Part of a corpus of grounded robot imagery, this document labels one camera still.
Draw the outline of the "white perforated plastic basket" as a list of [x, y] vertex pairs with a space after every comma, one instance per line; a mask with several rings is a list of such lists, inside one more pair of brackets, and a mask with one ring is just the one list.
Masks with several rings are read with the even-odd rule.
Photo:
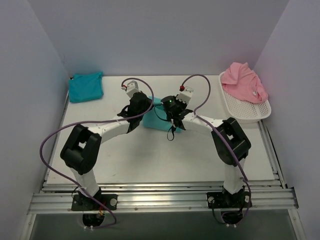
[[227, 115], [235, 118], [240, 124], [251, 124], [268, 118], [271, 113], [271, 105], [268, 99], [264, 102], [253, 103], [247, 100], [240, 100], [226, 92], [221, 83], [224, 71], [219, 74], [218, 85], [220, 97]]

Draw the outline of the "pink t-shirt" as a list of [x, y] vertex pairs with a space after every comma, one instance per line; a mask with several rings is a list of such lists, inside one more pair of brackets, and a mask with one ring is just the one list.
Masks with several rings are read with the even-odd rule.
[[232, 97], [252, 104], [266, 102], [269, 95], [248, 63], [233, 62], [220, 78], [222, 89]]

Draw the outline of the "mint green t-shirt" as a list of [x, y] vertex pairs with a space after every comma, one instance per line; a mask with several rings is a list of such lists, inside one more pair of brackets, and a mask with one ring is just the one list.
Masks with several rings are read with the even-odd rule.
[[164, 111], [161, 99], [155, 97], [153, 104], [154, 107], [152, 110], [147, 112], [142, 118], [143, 127], [168, 132], [172, 124], [166, 121], [167, 115]]

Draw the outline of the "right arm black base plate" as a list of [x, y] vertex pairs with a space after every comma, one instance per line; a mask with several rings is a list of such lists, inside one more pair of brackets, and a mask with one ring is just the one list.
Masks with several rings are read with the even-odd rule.
[[230, 194], [228, 191], [207, 192], [207, 205], [211, 209], [241, 209], [251, 208], [252, 203], [249, 201], [248, 191], [239, 191]]

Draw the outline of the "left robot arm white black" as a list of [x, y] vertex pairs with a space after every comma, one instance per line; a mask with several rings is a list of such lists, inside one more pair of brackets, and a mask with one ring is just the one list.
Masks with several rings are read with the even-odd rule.
[[60, 158], [80, 184], [79, 192], [84, 196], [82, 202], [88, 209], [95, 210], [101, 203], [101, 188], [97, 184], [93, 170], [101, 144], [132, 132], [139, 126], [142, 114], [152, 108], [152, 99], [138, 91], [130, 98], [129, 105], [113, 118], [113, 122], [91, 126], [77, 124], [72, 129], [60, 152]]

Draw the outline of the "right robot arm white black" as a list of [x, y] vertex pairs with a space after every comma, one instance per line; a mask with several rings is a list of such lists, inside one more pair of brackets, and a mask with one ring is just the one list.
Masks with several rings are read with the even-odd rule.
[[160, 100], [171, 123], [169, 132], [174, 136], [177, 128], [194, 131], [212, 138], [218, 157], [224, 163], [223, 203], [234, 206], [240, 201], [239, 191], [248, 180], [243, 164], [251, 148], [251, 142], [240, 124], [234, 118], [213, 119], [195, 114], [186, 103], [179, 102], [176, 96], [166, 96]]

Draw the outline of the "aluminium rail frame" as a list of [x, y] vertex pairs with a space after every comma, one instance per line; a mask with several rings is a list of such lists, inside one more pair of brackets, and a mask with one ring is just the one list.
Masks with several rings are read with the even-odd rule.
[[[110, 119], [128, 104], [121, 90], [107, 91], [102, 100], [68, 103], [62, 125], [85, 120]], [[265, 126], [243, 124], [252, 143], [244, 171], [251, 181], [250, 210], [296, 209], [293, 189], [285, 187]], [[208, 209], [208, 192], [220, 192], [223, 163], [213, 141], [185, 131], [168, 141], [164, 131], [139, 126], [132, 133], [106, 142], [94, 168], [104, 194], [117, 194], [115, 213], [188, 212]], [[49, 171], [42, 192], [32, 197], [30, 214], [64, 214], [71, 211], [76, 186]]]

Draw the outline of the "folded teal blue t-shirt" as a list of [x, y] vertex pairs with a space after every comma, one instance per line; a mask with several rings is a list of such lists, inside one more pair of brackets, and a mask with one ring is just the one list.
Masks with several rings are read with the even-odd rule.
[[104, 95], [103, 72], [74, 74], [68, 81], [68, 96], [71, 103], [82, 103], [101, 99]]

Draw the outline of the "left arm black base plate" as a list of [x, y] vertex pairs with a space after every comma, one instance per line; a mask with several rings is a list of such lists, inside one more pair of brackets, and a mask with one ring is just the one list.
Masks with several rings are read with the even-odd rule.
[[[117, 194], [102, 194], [98, 201], [104, 204], [109, 210], [117, 209], [118, 195]], [[71, 210], [74, 212], [88, 212], [102, 210], [103, 207], [89, 197], [82, 194], [76, 194], [72, 197]]]

